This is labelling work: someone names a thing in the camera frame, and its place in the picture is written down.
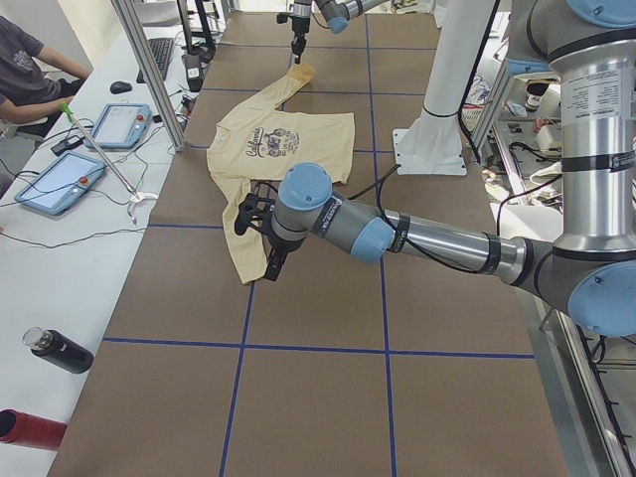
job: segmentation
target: beige cloth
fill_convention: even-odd
[[[262,237],[234,230],[239,204],[250,179],[281,180],[300,162],[322,165],[334,182],[346,182],[354,148],[354,115],[305,114],[275,109],[311,81],[309,65],[292,67],[281,79],[236,106],[217,124],[208,149],[212,179],[228,199],[223,227],[230,255],[242,283],[261,278],[267,268]]]

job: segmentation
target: dark t-shirt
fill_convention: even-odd
[[[32,57],[44,44],[0,16],[0,104],[7,98],[17,106],[60,97],[60,84],[44,78]]]

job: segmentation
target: thermos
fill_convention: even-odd
[[[6,444],[58,450],[66,431],[62,422],[13,409],[0,410],[0,442]]]
[[[56,330],[31,328],[22,342],[31,348],[31,353],[76,375],[83,373],[92,364],[92,353]]]

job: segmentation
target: blue joint cap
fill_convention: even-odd
[[[294,211],[313,211],[331,197],[331,178],[318,164],[301,162],[289,171],[278,188],[278,199]]]
[[[332,33],[335,34],[343,32],[345,28],[347,28],[348,24],[349,22],[347,22],[347,19],[345,17],[332,18],[327,22],[327,25],[329,25],[329,29],[332,31]]]
[[[365,263],[376,263],[394,241],[394,230],[376,217],[358,234],[351,256]]]
[[[530,62],[526,60],[506,59],[508,63],[508,75],[515,77],[516,75],[527,75],[528,73],[549,72],[550,67],[543,62]]]
[[[636,333],[636,260],[605,265],[585,277],[567,302],[583,328],[605,336]]]
[[[634,0],[567,0],[580,18],[605,28],[636,27]]]

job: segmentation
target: keyboard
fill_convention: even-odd
[[[172,38],[151,38],[148,43],[157,62],[159,73],[161,73],[161,79],[164,80],[166,75],[168,75],[168,65],[170,65],[170,60],[172,60],[175,41]],[[137,74],[137,82],[146,82],[143,78],[142,70],[139,70]]]

